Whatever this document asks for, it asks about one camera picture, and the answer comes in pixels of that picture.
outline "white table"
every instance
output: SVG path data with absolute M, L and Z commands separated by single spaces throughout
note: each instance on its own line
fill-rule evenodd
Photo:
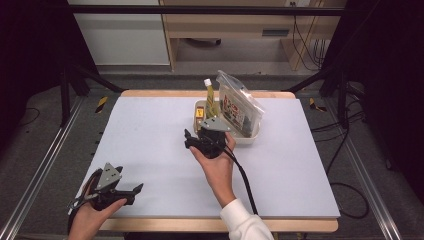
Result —
M 283 92 L 252 95 L 265 107 L 261 129 L 253 144 L 237 145 L 234 154 L 259 215 L 272 232 L 337 230 L 339 211 L 299 100 Z M 205 96 L 130 90 L 118 99 L 84 182 L 110 162 L 123 166 L 118 190 L 144 187 L 102 230 L 227 231 L 200 165 L 184 146 L 184 129 L 193 134 L 194 104 Z M 236 196 L 251 210 L 237 168 L 233 175 Z

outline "human hand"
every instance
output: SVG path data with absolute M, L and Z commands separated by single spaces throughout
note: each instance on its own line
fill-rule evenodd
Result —
M 126 202 L 126 198 L 119 199 L 101 211 L 94 209 L 90 202 L 83 204 L 74 217 L 68 240 L 93 239 L 102 224 Z
M 228 148 L 233 151 L 236 141 L 230 133 L 225 133 Z M 191 146 L 190 151 L 200 163 L 209 186 L 222 208 L 236 199 L 233 192 L 233 160 L 225 153 L 214 159 L 209 159 L 197 148 Z

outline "plastic container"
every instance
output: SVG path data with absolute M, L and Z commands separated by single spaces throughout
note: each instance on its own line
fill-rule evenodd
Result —
M 255 137 L 255 134 L 259 131 L 259 124 L 264 113 L 263 107 L 237 78 L 223 71 L 218 71 L 216 80 L 220 83 L 219 102 L 221 115 L 245 138 Z
M 214 102 L 215 107 L 217 107 L 216 109 L 219 109 L 219 102 L 215 101 Z M 199 100 L 195 103 L 194 105 L 194 109 L 195 109 L 195 113 L 193 116 L 193 129 L 194 132 L 197 134 L 197 128 L 198 128 L 198 123 L 197 121 L 199 120 L 199 115 L 196 113 L 196 110 L 198 108 L 205 108 L 206 107 L 206 100 Z M 247 145 L 247 144 L 252 144 L 255 140 L 256 137 L 258 136 L 259 133 L 259 126 L 257 128 L 254 129 L 254 131 L 252 132 L 252 136 L 251 137 L 245 137 L 243 136 L 243 134 L 241 134 L 240 132 L 238 132 L 231 124 L 228 123 L 228 121 L 224 118 L 224 116 L 219 112 L 218 110 L 218 115 L 217 115 L 228 127 L 230 127 L 231 131 L 231 135 L 233 136 L 234 140 L 236 140 L 237 144 L 241 144 L 241 145 Z

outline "black tripod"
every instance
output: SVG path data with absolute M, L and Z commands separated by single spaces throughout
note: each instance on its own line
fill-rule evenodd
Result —
M 32 10 L 33 27 L 38 37 L 46 44 L 53 62 L 56 63 L 56 71 L 59 71 L 62 100 L 61 127 L 63 127 L 71 111 L 69 85 L 78 96 L 87 96 L 90 92 L 86 79 L 94 80 L 113 92 L 119 93 L 125 89 L 100 76 L 73 13 L 66 8 L 62 11 L 54 11 L 48 8 L 47 4 L 41 1 L 32 3 L 32 6 L 28 7 L 34 8 Z M 55 1 L 55 4 L 68 6 L 66 0 Z
M 342 46 L 339 53 L 332 59 L 330 64 L 326 64 L 327 62 L 324 60 L 323 68 L 318 73 L 312 75 L 303 82 L 282 91 L 296 93 L 318 80 L 325 79 L 323 85 L 320 88 L 320 94 L 323 97 L 327 97 L 332 95 L 332 93 L 337 88 L 339 89 L 337 117 L 341 126 L 346 129 L 349 124 L 346 117 L 346 95 L 347 93 L 352 93 L 358 98 L 362 98 L 364 93 L 350 86 L 349 76 L 346 74 L 345 69 L 347 67 L 348 61 L 351 59 L 351 56 L 355 54 L 353 51 L 360 43 L 361 34 L 363 34 L 369 18 L 377 8 L 380 1 L 381 0 L 376 0 L 375 3 L 370 7 L 370 10 L 368 10 L 366 17 L 358 20 L 359 24 L 356 24 L 357 27 L 355 28 L 355 31 L 350 35 L 346 43 Z M 337 26 L 336 32 L 344 30 L 343 28 L 346 29 L 346 26 L 343 26 L 342 22 L 340 22 Z

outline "gray floor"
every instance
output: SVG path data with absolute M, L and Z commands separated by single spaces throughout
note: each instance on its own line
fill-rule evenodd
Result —
M 313 71 L 304 68 L 296 72 L 291 71 L 284 56 L 276 54 L 281 52 L 278 40 L 224 39 L 219 46 L 183 41 L 174 72 L 155 66 L 144 66 L 139 67 L 147 69 L 143 74 L 116 72 L 116 69 L 111 71 L 107 68 L 103 68 L 103 74 L 111 82 L 129 89 L 204 89 L 202 80 L 205 77 L 214 79 L 217 70 L 224 70 L 236 76 L 251 90 L 286 89 L 313 74 Z M 66 205 L 81 185 L 96 151 L 96 142 L 101 140 L 101 133 L 119 96 L 91 81 L 89 83 L 92 91 L 88 97 L 77 98 L 72 94 L 71 99 L 74 102 L 81 101 L 81 110 L 54 158 L 54 163 L 48 169 L 49 174 L 43 179 L 37 197 L 30 204 L 26 218 L 19 223 L 18 239 L 62 239 L 66 234 Z M 297 94 L 311 129 L 335 122 L 331 110 L 334 109 L 336 100 L 332 97 L 321 98 L 317 94 L 320 84 L 317 82 Z M 102 96 L 108 96 L 108 101 L 101 113 L 95 113 Z M 325 106 L 328 110 L 322 112 L 311 109 L 311 97 L 315 99 L 317 106 Z M 353 101 L 352 97 L 348 97 L 348 103 Z M 35 110 L 27 110 L 22 123 L 36 119 L 19 127 L 9 148 L 0 155 L 0 180 L 4 183 L 0 185 L 3 196 L 0 204 L 1 226 L 4 226 L 13 214 L 59 130 L 59 88 L 35 95 L 27 106 L 38 109 L 40 115 L 36 118 Z M 352 103 L 349 109 L 350 115 L 362 110 L 358 103 Z M 313 133 L 324 167 L 329 165 L 341 143 L 342 137 L 335 137 L 339 134 L 340 128 Z M 386 169 L 384 153 L 380 151 L 367 123 L 362 119 L 352 123 L 348 136 L 350 142 L 346 142 L 332 165 L 328 175 L 329 181 L 349 184 L 360 192 L 365 192 L 361 177 L 358 176 L 352 161 L 355 156 L 359 157 L 401 237 L 385 235 L 387 231 L 384 231 L 384 224 L 379 221 L 380 213 L 378 209 L 372 208 L 363 219 L 353 219 L 342 214 L 336 232 L 309 233 L 307 239 L 424 239 L 424 207 L 402 174 Z M 333 191 L 343 211 L 352 215 L 364 212 L 365 204 L 357 193 L 339 186 L 333 186 Z M 121 233 L 101 232 L 99 236 L 121 238 Z M 298 239 L 298 236 L 296 233 L 281 233 L 279 238 Z

